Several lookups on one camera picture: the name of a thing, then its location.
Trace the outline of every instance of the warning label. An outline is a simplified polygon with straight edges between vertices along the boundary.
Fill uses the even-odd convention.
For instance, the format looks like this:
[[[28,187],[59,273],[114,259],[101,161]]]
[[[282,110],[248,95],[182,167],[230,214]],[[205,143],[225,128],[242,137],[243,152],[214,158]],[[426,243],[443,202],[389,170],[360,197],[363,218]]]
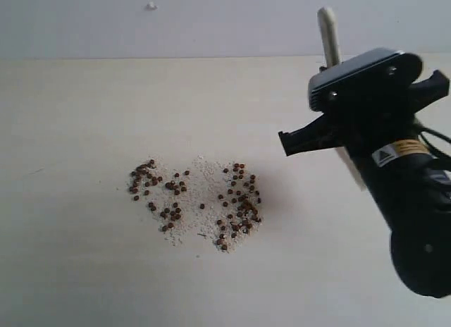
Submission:
[[[428,149],[418,140],[399,140],[376,150],[371,156],[378,167],[408,154],[429,154]]]

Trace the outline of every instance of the white powder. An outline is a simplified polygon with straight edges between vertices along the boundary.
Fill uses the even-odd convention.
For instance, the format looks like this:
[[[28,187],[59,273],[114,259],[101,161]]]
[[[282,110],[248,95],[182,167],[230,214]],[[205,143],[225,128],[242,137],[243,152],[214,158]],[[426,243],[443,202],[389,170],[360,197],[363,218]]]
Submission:
[[[161,227],[167,225],[169,222],[174,224],[173,228],[169,228],[166,232],[162,233],[165,240],[171,241],[172,245],[181,245],[183,243],[183,237],[187,234],[191,235],[203,235],[205,240],[209,243],[214,242],[216,244],[219,235],[222,233],[225,235],[225,243],[228,246],[228,252],[235,250],[240,246],[246,238],[255,234],[258,231],[261,223],[250,220],[252,213],[249,212],[248,219],[252,223],[252,229],[249,233],[244,233],[243,229],[236,232],[237,237],[231,238],[233,233],[232,227],[229,224],[234,222],[238,224],[241,222],[241,218],[237,218],[237,207],[240,202],[235,204],[232,203],[232,198],[238,198],[235,193],[240,190],[243,194],[248,195],[248,200],[255,206],[259,208],[257,204],[257,196],[255,192],[249,192],[248,187],[244,187],[244,182],[249,182],[249,173],[245,169],[244,178],[234,180],[237,185],[232,186],[233,175],[233,163],[220,163],[218,161],[210,162],[204,159],[203,156],[199,155],[191,164],[186,168],[189,171],[189,175],[185,175],[183,171],[175,171],[169,169],[161,160],[156,159],[155,168],[150,168],[149,172],[156,177],[163,177],[163,181],[156,186],[145,187],[144,183],[147,181],[147,177],[143,176],[142,182],[138,187],[138,194],[141,199],[145,199],[146,210],[152,214],[155,220],[161,223]],[[228,168],[228,172],[224,173],[224,168]],[[175,178],[175,173],[179,173],[180,177]],[[187,192],[180,192],[179,195],[174,195],[174,191],[166,189],[165,184],[174,180],[178,185],[180,181],[185,182]],[[258,190],[258,182],[253,184]],[[234,194],[229,195],[227,193],[228,189],[232,189]],[[145,190],[150,191],[150,195],[143,196]],[[218,195],[223,195],[224,199],[219,199]],[[153,202],[154,206],[157,208],[156,211],[150,211],[148,203]],[[164,219],[160,216],[160,213],[165,209],[169,208],[171,211],[175,211],[173,203],[177,202],[178,207],[181,209],[182,218],[178,221],[170,221],[169,218]],[[228,206],[224,207],[223,202],[227,202]],[[205,204],[205,209],[200,209],[200,204]],[[228,214],[232,214],[233,218],[227,218]],[[217,220],[221,219],[224,222],[226,230],[221,231],[220,226],[216,223]]]

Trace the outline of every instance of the black device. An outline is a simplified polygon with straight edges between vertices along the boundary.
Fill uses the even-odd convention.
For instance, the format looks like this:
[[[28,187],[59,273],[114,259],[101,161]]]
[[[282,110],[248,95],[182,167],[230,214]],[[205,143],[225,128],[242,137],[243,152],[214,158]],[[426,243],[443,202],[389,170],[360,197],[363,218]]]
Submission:
[[[309,103],[322,116],[279,132],[287,156],[344,147],[391,229],[390,252],[402,282],[431,297],[451,294],[451,158],[434,147],[415,113],[448,95],[440,71],[422,72],[415,54],[374,49],[310,79]]]

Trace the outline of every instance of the white powder pile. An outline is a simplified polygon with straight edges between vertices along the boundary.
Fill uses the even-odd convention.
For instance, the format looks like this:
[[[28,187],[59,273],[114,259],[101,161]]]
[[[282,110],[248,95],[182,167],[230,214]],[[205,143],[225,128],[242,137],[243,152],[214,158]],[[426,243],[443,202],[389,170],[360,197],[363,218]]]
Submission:
[[[259,206],[258,178],[255,178],[254,183],[251,184],[251,173],[246,168],[239,168],[244,171],[243,178],[233,180],[234,175],[237,177],[240,175],[239,171],[233,171],[234,164],[210,162],[203,156],[198,156],[186,170],[175,171],[165,166],[161,160],[157,160],[154,165],[148,165],[151,167],[144,168],[145,172],[141,173],[141,180],[136,181],[136,177],[132,177],[130,191],[132,192],[133,182],[137,182],[138,192],[136,195],[139,195],[141,199],[139,203],[142,204],[142,200],[145,200],[146,210],[151,212],[153,218],[161,223],[161,234],[164,234],[165,239],[170,240],[173,245],[182,244],[183,237],[187,234],[198,235],[199,238],[204,237],[209,243],[216,244],[220,234],[224,234],[223,244],[226,245],[227,251],[233,251],[247,237],[255,234],[263,218],[257,210]],[[163,180],[155,186],[152,186],[152,180],[150,180],[150,186],[145,187],[145,182],[149,181],[148,173],[151,173],[153,177],[161,176]],[[181,188],[180,181],[183,181],[187,191],[175,195],[174,190],[166,188],[166,183],[170,183],[172,180],[175,185],[179,185],[179,190]],[[233,194],[228,194],[229,189],[233,191]],[[150,191],[148,196],[143,196],[145,190]],[[240,196],[236,195],[237,191],[241,191],[241,196],[247,196],[245,202],[248,202],[248,206],[252,206],[252,209],[240,211],[243,213],[241,218],[237,217],[239,212],[237,208],[242,205],[242,202],[238,201]],[[233,198],[237,200],[234,204],[232,203]],[[154,211],[150,210],[149,202],[153,202],[156,207]],[[176,209],[174,203],[177,203],[177,207],[181,209],[180,220],[171,220],[171,213]],[[205,205],[204,209],[200,208],[201,204]],[[166,208],[170,209],[171,213],[167,214],[167,218],[163,218],[161,212]],[[217,224],[218,220],[222,220],[223,223]],[[168,227],[169,223],[173,224],[173,228]],[[250,223],[252,227],[246,228],[246,223],[248,225]],[[232,224],[235,229],[240,228],[235,232],[236,237],[231,237],[234,233]]]

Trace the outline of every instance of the yellow label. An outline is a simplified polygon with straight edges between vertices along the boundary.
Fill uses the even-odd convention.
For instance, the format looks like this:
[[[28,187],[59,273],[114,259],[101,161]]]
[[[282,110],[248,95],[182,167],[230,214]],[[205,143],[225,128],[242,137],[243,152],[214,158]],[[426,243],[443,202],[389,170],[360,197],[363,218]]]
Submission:
[[[406,156],[414,153],[429,154],[428,149],[418,140],[400,140],[399,142],[393,142],[392,146],[399,156]]]

